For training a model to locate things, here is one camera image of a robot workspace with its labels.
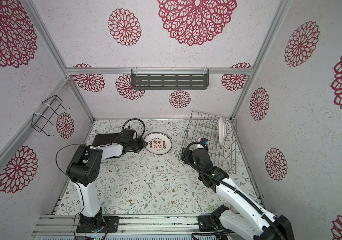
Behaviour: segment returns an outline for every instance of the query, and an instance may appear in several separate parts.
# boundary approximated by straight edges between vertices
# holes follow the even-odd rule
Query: metal wire rack
[[[234,131],[236,130],[236,119],[222,117],[226,126],[224,144],[219,142],[219,119],[222,116],[209,113],[193,111],[188,121],[187,131],[179,152],[187,147],[191,142],[198,141],[199,138],[207,138],[208,154],[214,166],[218,166],[225,171],[231,170],[236,173],[236,147],[237,141]]]

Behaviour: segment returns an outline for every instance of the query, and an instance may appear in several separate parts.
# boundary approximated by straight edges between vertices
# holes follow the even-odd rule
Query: robotic arm
[[[130,126],[124,128],[127,122],[131,120],[138,120],[144,126],[143,133],[139,137],[134,138],[136,131]],[[139,119],[130,119],[127,122],[124,123],[120,134],[109,144],[104,146],[80,145],[67,167],[67,175],[81,196],[81,204],[83,205],[77,232],[105,231],[102,209],[97,202],[95,187],[101,161],[111,157],[120,157],[130,151],[140,152],[148,145],[142,138],[145,132],[144,123]],[[104,135],[113,138],[116,136],[114,133]]]
[[[198,148],[191,151],[189,147],[193,144]],[[278,218],[244,194],[225,171],[213,166],[207,149],[208,139],[192,142],[182,150],[181,160],[192,166],[199,173],[199,180],[234,206],[244,218],[222,205],[206,220],[199,220],[199,226],[213,226],[211,230],[205,229],[208,231],[231,230],[246,240],[294,240],[288,219],[283,215]]]

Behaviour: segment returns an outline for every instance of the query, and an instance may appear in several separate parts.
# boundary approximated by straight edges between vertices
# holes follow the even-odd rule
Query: wall
[[[251,67],[279,0],[34,3],[70,67]],[[210,75],[207,90],[182,93],[133,90],[123,75],[75,81],[96,118],[186,118],[229,116],[245,77]]]
[[[59,107],[60,117],[43,132],[33,131],[19,151],[0,172],[0,239],[27,239],[42,214],[49,214],[58,200],[61,186],[66,179],[55,165],[56,152],[73,143],[81,143],[89,120],[78,105],[70,86],[58,96],[63,100],[64,110]],[[77,146],[63,149],[58,164],[63,171],[71,160]]]
[[[7,11],[20,20],[8,22]],[[18,2],[0,7],[0,36],[1,151],[63,77]]]
[[[342,239],[342,1],[292,3],[237,120],[269,210]]]

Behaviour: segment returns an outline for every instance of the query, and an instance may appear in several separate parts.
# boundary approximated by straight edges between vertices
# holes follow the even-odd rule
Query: dish rack
[[[224,171],[236,173],[236,119],[222,117],[225,124],[226,134],[224,144],[219,142],[219,119],[221,116],[196,112],[191,113],[190,120],[188,121],[187,131],[184,136],[182,146],[180,148],[179,156],[183,148],[186,148],[188,144],[194,141],[198,141],[199,138],[207,138],[208,142],[208,154],[211,158],[214,166],[218,166]]]

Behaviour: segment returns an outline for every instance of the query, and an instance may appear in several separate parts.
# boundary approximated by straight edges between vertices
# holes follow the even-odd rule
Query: white plate in rack
[[[226,124],[224,124],[223,117],[219,118],[219,143],[224,145],[224,140],[226,139]]]
[[[144,138],[144,141],[148,142],[148,145],[145,146],[145,149],[153,154],[166,154],[172,148],[171,139],[160,132],[152,132],[148,134]]]

